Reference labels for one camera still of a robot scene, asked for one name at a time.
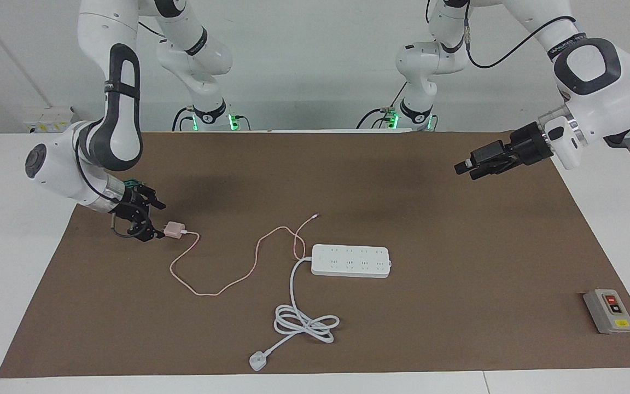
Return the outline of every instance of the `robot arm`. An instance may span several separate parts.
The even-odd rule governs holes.
[[[97,122],[74,123],[52,143],[37,145],[25,163],[26,175],[34,182],[89,209],[112,214],[112,229],[117,235],[142,241],[164,236],[153,226],[149,212],[151,206],[166,206],[155,197],[155,190],[139,182],[121,182],[105,170],[128,170],[142,155],[140,67],[135,54],[138,16],[165,18],[169,24],[165,30],[177,41],[182,32],[187,32],[185,37],[195,36],[191,18],[182,12],[172,14],[175,3],[180,2],[82,0],[79,45],[105,75],[105,115]],[[184,22],[177,21],[180,15]],[[116,218],[130,222],[127,234],[115,230]]]
[[[157,58],[188,88],[200,130],[237,128],[214,77],[230,72],[230,50],[208,34],[186,0],[156,0],[146,15],[157,18],[167,37],[157,46]]]
[[[630,54],[608,40],[587,38],[580,32],[569,0],[439,0],[430,18],[435,42],[423,43],[427,47],[408,45],[409,49],[401,50],[403,56],[398,55],[398,69],[413,85],[412,94],[400,104],[400,113],[405,115],[401,122],[425,124],[423,117],[428,112],[422,110],[430,110],[436,93],[427,89],[423,94],[433,85],[425,76],[460,71],[469,60],[469,27],[463,34],[467,52],[450,52],[453,38],[459,35],[458,19],[468,25],[460,10],[468,8],[470,12],[474,7],[498,4],[505,5],[523,27],[535,33],[553,62],[553,76],[565,105],[513,132],[510,143],[496,141],[475,150],[470,159],[456,166],[457,173],[470,172],[478,179],[553,155],[570,170],[580,165],[582,150],[588,145],[602,139],[613,146],[620,144],[630,132]],[[406,107],[415,112],[406,112]]]
[[[437,85],[434,75],[460,72],[468,65],[463,50],[463,21],[467,2],[438,0],[430,17],[432,42],[415,42],[398,50],[395,65],[407,79],[405,97],[396,105],[398,127],[428,128]]]

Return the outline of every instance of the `power socket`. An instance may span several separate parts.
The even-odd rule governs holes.
[[[73,117],[72,109],[67,107],[28,108],[23,123],[27,132],[64,132]]]
[[[310,270],[320,276],[388,277],[390,256],[385,247],[321,245],[313,246]]]

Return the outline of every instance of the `table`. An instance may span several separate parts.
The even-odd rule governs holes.
[[[74,202],[25,177],[28,151],[56,135],[0,135],[0,364],[53,256]],[[595,144],[563,180],[630,292],[630,153]],[[0,379],[0,392],[630,392],[630,369],[414,374]]]

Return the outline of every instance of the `power strip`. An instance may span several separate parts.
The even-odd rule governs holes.
[[[313,246],[310,270],[320,276],[388,277],[390,256],[385,247],[320,245]]]

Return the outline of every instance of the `power plug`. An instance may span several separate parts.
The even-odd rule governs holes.
[[[311,272],[322,276],[388,277],[390,257],[385,247],[315,245]]]
[[[264,352],[255,352],[252,357],[249,358],[249,366],[254,369],[255,372],[261,371],[267,364],[267,355]]]
[[[162,232],[173,239],[182,239],[182,235],[186,234],[186,226],[183,223],[168,222]]]

